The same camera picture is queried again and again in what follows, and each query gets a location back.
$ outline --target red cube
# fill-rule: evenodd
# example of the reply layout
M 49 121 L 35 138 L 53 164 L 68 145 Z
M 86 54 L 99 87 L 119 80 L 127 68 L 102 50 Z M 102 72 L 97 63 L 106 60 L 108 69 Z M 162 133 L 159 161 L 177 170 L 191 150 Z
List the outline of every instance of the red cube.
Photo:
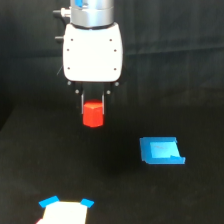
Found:
M 91 128 L 103 125 L 103 103 L 100 100 L 90 100 L 84 104 L 83 124 Z

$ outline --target blue object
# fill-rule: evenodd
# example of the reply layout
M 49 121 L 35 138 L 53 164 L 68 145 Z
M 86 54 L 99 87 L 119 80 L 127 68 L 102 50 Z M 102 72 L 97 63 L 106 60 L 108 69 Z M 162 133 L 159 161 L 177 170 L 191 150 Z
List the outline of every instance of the blue object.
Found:
M 54 197 L 51 197 L 51 198 L 48 198 L 48 199 L 46 199 L 44 201 L 39 202 L 39 205 L 42 208 L 46 208 L 48 205 L 53 204 L 53 203 L 55 203 L 57 201 L 59 201 L 58 197 L 54 196 Z
M 82 7 L 82 0 L 75 0 L 75 4 L 76 4 L 78 7 Z
M 148 164 L 185 164 L 177 148 L 175 137 L 141 138 L 142 161 Z
M 94 201 L 90 201 L 84 198 L 82 199 L 81 204 L 87 206 L 88 208 L 91 208 L 94 204 Z

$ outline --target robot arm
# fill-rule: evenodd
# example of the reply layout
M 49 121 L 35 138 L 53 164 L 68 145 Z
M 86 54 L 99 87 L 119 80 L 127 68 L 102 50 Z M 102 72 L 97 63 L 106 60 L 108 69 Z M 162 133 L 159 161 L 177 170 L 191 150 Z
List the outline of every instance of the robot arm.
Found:
M 82 84 L 97 82 L 104 85 L 103 116 L 105 96 L 111 94 L 111 85 L 119 85 L 117 81 L 123 65 L 120 29 L 114 22 L 114 0 L 70 0 L 70 4 L 69 9 L 53 12 L 55 17 L 70 18 L 65 35 L 55 38 L 63 42 L 64 74 L 76 86 L 83 115 L 85 90 Z

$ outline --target blue folded cardboard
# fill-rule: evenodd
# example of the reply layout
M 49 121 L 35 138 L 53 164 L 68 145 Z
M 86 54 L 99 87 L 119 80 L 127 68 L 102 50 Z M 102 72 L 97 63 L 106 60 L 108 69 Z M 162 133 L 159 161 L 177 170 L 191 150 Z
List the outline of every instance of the blue folded cardboard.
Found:
M 140 138 L 142 161 L 148 164 L 185 164 L 175 137 Z

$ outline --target metal cylinder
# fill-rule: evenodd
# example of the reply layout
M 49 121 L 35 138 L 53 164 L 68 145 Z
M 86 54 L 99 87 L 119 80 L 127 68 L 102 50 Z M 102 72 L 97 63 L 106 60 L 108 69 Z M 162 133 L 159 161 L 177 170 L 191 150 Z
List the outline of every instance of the metal cylinder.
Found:
M 85 28 L 114 23 L 114 0 L 71 0 L 71 23 Z

